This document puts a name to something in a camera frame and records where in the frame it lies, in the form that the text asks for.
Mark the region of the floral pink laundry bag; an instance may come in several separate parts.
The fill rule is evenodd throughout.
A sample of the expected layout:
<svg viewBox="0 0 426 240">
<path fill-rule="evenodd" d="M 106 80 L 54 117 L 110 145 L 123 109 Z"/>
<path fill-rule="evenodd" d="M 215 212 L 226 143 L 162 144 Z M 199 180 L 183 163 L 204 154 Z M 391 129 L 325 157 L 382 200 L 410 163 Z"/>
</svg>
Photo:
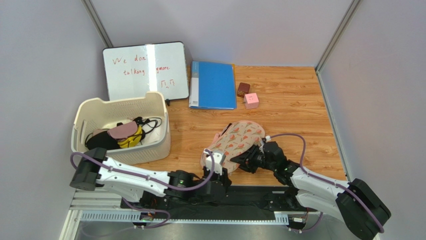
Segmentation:
<svg viewBox="0 0 426 240">
<path fill-rule="evenodd" d="M 221 165 L 232 173 L 239 164 L 232 162 L 231 158 L 241 155 L 253 145 L 259 146 L 265 135 L 266 132 L 260 124 L 250 120 L 240 120 L 230 123 L 221 132 L 216 133 L 207 149 L 223 153 L 225 159 Z"/>
</svg>

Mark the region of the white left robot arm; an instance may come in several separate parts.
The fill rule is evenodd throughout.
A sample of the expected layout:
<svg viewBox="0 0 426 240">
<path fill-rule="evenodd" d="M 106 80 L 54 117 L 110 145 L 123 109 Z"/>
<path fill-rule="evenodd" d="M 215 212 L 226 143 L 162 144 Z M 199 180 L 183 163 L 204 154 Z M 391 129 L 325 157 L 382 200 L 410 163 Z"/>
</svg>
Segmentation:
<svg viewBox="0 0 426 240">
<path fill-rule="evenodd" d="M 204 149 L 203 177 L 183 170 L 154 171 L 127 165 L 106 155 L 104 148 L 85 153 L 73 152 L 70 156 L 75 173 L 72 188 L 94 191 L 102 188 L 125 200 L 136 203 L 151 194 L 171 198 L 183 203 L 216 203 L 226 197 L 232 181 L 222 165 L 225 154 Z"/>
</svg>

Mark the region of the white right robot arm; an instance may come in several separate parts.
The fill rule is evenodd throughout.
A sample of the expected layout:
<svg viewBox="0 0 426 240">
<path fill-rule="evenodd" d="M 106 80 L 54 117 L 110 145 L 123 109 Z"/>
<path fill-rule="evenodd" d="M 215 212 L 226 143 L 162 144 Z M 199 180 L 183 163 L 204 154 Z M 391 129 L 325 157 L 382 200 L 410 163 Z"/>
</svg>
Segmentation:
<svg viewBox="0 0 426 240">
<path fill-rule="evenodd" d="M 240 157 L 240 169 L 255 173 L 262 168 L 287 185 L 292 198 L 304 208 L 325 213 L 343 222 L 361 240 L 372 240 L 384 231 L 391 211 L 361 179 L 337 180 L 289 160 L 275 141 L 253 145 Z"/>
</svg>

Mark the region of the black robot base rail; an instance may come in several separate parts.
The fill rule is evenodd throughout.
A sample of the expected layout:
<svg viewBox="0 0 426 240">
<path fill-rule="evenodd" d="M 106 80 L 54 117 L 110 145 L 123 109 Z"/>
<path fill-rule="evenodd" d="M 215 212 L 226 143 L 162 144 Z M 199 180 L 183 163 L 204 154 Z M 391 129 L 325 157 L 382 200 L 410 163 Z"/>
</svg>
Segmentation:
<svg viewBox="0 0 426 240">
<path fill-rule="evenodd" d="M 135 225 L 167 223 L 284 225 L 296 230 L 312 227 L 320 212 L 297 203 L 286 186 L 230 186 L 218 182 L 194 191 L 156 196 L 143 193 L 132 202 L 102 188 L 78 190 L 71 204 L 83 221 L 132 222 Z"/>
</svg>

